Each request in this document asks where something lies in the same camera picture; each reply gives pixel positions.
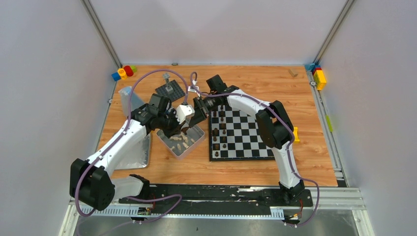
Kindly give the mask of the folding chess board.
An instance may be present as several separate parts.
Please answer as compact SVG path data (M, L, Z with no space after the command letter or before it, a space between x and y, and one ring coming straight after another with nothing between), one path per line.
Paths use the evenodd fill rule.
M238 109L233 109L224 105L225 116L222 118L213 117L213 112L220 113L220 106L214 109L208 117L209 127L209 160L210 161L254 161L254 160L273 160L274 156L271 148L267 147L259 135L256 120L248 114ZM213 130L218 128L219 135L217 142L213 142ZM214 144L220 144L219 157L214 158L216 150Z

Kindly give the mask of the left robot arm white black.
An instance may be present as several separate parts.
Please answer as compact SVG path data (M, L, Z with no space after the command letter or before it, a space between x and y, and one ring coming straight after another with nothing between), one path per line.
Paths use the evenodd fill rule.
M186 120L183 108L173 108L169 98L154 93L149 103L136 109L129 106L127 120L100 150L86 160L77 158L71 164L69 194L80 215L87 215L82 212L80 203L93 210L104 210L117 199L133 197L139 203L150 199L149 181L144 177L130 174L112 180L111 175L121 160L151 131L160 129L168 137L179 134Z

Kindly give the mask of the silver tin lid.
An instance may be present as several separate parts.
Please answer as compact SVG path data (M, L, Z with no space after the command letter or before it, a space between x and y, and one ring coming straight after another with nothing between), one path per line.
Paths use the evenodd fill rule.
M126 153L125 157L117 165L116 170L146 168L150 160L151 144L151 134L148 134Z

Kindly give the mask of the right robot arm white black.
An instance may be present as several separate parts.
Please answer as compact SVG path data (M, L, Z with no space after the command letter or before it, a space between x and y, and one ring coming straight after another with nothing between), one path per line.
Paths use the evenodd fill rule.
M256 120L262 142L271 148L279 170L281 199L287 205L300 200L305 189L296 167L293 153L294 127L280 101L266 102L256 99L236 86L227 86L219 75L207 80L210 93L200 92L194 85L197 74L190 76L191 88L199 95L194 98L195 114L190 126L204 121L219 105L240 110Z

